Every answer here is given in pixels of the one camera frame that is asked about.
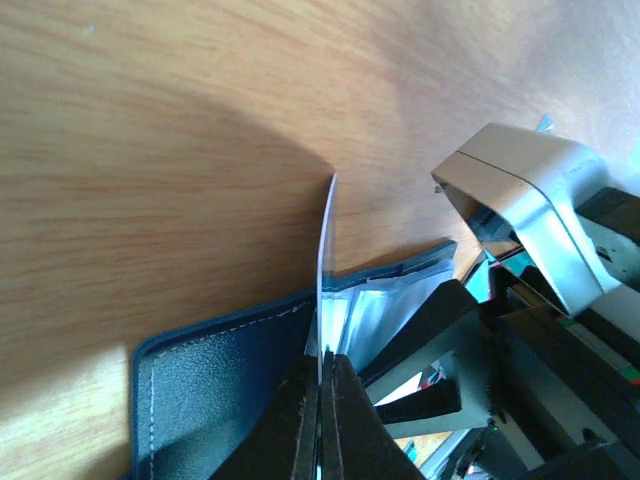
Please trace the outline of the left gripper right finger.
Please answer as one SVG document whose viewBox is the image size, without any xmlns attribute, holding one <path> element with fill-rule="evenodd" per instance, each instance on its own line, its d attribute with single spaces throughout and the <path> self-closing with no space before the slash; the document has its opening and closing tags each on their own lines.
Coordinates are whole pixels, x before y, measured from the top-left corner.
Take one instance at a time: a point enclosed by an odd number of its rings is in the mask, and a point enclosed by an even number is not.
<svg viewBox="0 0 640 480">
<path fill-rule="evenodd" d="M 320 394 L 323 479 L 421 479 L 388 434 L 349 359 L 324 354 Z"/>
</svg>

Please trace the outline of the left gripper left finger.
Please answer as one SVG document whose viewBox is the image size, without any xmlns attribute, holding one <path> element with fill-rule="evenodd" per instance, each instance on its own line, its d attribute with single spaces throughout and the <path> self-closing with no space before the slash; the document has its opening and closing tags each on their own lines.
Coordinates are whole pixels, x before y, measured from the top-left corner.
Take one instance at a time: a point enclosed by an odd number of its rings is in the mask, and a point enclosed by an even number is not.
<svg viewBox="0 0 640 480">
<path fill-rule="evenodd" d="M 317 359 L 295 359 L 251 433 L 212 474 L 214 479 L 317 477 Z"/>
</svg>

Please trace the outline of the dark blue card holder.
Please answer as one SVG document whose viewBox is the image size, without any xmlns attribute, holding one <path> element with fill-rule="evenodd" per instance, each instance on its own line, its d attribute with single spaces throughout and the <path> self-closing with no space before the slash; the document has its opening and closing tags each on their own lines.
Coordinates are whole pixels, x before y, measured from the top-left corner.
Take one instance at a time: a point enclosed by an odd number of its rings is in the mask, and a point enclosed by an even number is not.
<svg viewBox="0 0 640 480">
<path fill-rule="evenodd" d="M 334 279 L 335 355 L 357 376 L 454 273 L 457 245 Z M 316 287 L 152 337 L 133 356 L 134 479 L 214 479 L 251 433 L 315 323 Z M 320 469 L 320 394 L 317 477 Z"/>
</svg>

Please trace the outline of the blue VIP card pile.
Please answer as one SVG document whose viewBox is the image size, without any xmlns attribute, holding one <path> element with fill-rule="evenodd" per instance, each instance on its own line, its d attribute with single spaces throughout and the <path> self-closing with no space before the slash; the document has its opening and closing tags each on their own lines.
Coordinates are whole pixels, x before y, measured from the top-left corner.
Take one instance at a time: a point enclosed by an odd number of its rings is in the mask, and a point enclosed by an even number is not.
<svg viewBox="0 0 640 480">
<path fill-rule="evenodd" d="M 316 308 L 315 323 L 312 325 L 305 352 L 311 354 L 314 348 L 317 360 L 318 394 L 322 393 L 324 380 L 323 367 L 325 354 L 334 352 L 334 298 L 333 284 L 335 277 L 335 193 L 338 174 L 333 173 L 329 179 L 326 200 L 322 215 L 322 224 L 316 260 Z"/>
</svg>

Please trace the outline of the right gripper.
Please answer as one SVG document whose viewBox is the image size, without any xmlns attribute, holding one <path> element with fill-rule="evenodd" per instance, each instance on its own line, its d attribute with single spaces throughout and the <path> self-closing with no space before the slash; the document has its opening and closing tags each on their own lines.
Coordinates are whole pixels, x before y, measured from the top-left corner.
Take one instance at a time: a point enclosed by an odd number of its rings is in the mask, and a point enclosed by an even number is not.
<svg viewBox="0 0 640 480">
<path fill-rule="evenodd" d="M 570 315 L 523 250 L 494 262 L 490 297 L 440 284 L 359 373 L 392 390 L 438 362 L 426 389 L 376 406 L 385 425 L 462 430 L 438 479 L 635 479 L 639 310 L 606 297 Z"/>
</svg>

